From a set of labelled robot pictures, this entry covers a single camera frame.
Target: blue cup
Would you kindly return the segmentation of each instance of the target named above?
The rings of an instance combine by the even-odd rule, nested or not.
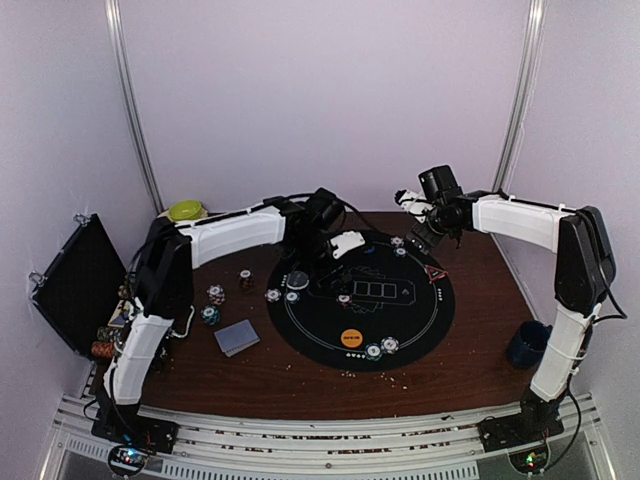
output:
[[[527,370],[536,365],[547,348],[551,336],[551,326],[536,320],[520,325],[507,347],[507,360],[515,368]]]

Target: circular mat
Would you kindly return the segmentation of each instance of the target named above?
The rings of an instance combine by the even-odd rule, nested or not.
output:
[[[411,244],[361,233],[366,244],[340,259],[350,276],[346,297],[313,281],[289,288],[288,278],[309,273],[294,253],[269,279],[269,289],[281,293],[267,303],[269,315],[293,348],[323,365],[354,372],[398,368],[445,338],[455,312],[453,286],[447,272]]]

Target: red triangle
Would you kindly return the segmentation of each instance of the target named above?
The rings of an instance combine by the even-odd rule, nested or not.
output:
[[[432,267],[431,265],[425,265],[424,269],[427,272],[427,276],[429,277],[429,282],[431,283],[447,276],[446,270]]]

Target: orange label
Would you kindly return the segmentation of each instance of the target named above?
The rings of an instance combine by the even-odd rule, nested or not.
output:
[[[342,332],[340,340],[342,340],[342,344],[345,347],[358,348],[362,345],[362,334],[358,330],[350,328],[349,330]]]

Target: purple wall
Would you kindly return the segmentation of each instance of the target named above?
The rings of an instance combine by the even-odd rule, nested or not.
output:
[[[104,2],[0,0],[0,476],[34,478],[63,392],[89,363],[28,301],[73,232],[98,212],[128,259],[148,228]]]
[[[640,449],[640,4],[549,2],[535,95],[509,189],[521,198],[599,207],[618,262],[613,291],[630,315],[596,329],[576,377],[594,393],[622,478]],[[554,315],[551,254],[502,239],[543,321]]]
[[[139,0],[122,17],[165,203],[324,185],[391,210],[418,173],[491,186],[526,0]]]

